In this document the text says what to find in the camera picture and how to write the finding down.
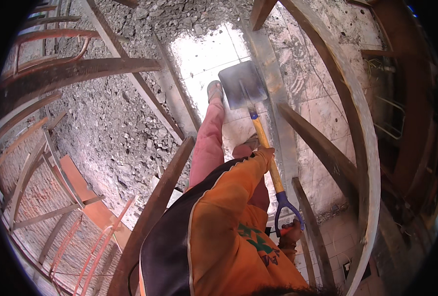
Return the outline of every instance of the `hair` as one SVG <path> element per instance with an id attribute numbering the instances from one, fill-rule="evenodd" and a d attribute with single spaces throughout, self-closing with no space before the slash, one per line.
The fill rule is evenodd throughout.
<path id="1" fill-rule="evenodd" d="M 299 289 L 289 287 L 260 287 L 249 296 L 341 296 L 338 287 L 302 287 Z"/>

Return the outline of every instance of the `cable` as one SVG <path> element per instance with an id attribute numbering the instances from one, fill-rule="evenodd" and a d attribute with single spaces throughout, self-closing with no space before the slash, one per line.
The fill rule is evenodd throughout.
<path id="1" fill-rule="evenodd" d="M 132 267 L 132 269 L 130 270 L 130 272 L 128 273 L 128 276 L 127 276 L 127 288 L 128 288 L 128 295 L 129 296 L 132 296 L 132 291 L 130 290 L 130 276 L 132 275 L 133 270 L 137 267 L 137 265 L 139 263 L 140 263 L 140 260 L 137 261 L 137 263 Z"/>

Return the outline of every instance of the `leg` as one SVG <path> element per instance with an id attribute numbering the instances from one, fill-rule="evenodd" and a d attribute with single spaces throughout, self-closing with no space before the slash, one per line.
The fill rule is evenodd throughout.
<path id="1" fill-rule="evenodd" d="M 191 161 L 189 187 L 204 180 L 215 168 L 224 163 L 222 151 L 222 123 L 224 122 L 224 105 L 219 92 L 210 97 L 206 117 L 198 131 L 196 146 Z"/>
<path id="2" fill-rule="evenodd" d="M 247 144 L 242 144 L 234 148 L 232 151 L 232 156 L 234 158 L 241 158 L 250 156 L 252 154 L 252 149 Z M 267 212 L 268 206 L 270 205 L 270 198 L 268 197 L 268 189 L 265 186 L 265 178 L 262 177 L 260 182 L 258 182 L 257 187 L 255 187 L 254 194 L 249 199 L 248 204 L 255 205 L 256 207 Z"/>

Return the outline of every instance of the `shovel handle grip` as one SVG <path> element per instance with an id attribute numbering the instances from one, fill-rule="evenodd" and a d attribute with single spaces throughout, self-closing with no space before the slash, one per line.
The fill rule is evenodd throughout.
<path id="1" fill-rule="evenodd" d="M 267 136 L 265 135 L 265 131 L 263 130 L 262 123 L 258 118 L 257 113 L 250 114 L 252 118 L 252 122 L 254 123 L 255 130 L 257 131 L 258 140 L 260 141 L 260 145 L 265 148 L 270 148 L 268 143 Z M 272 182 L 274 183 L 275 192 L 285 191 L 283 188 L 283 184 L 281 183 L 280 174 L 278 173 L 277 164 L 275 163 L 275 158 L 272 158 L 272 164 L 270 166 L 270 176 L 272 177 Z"/>

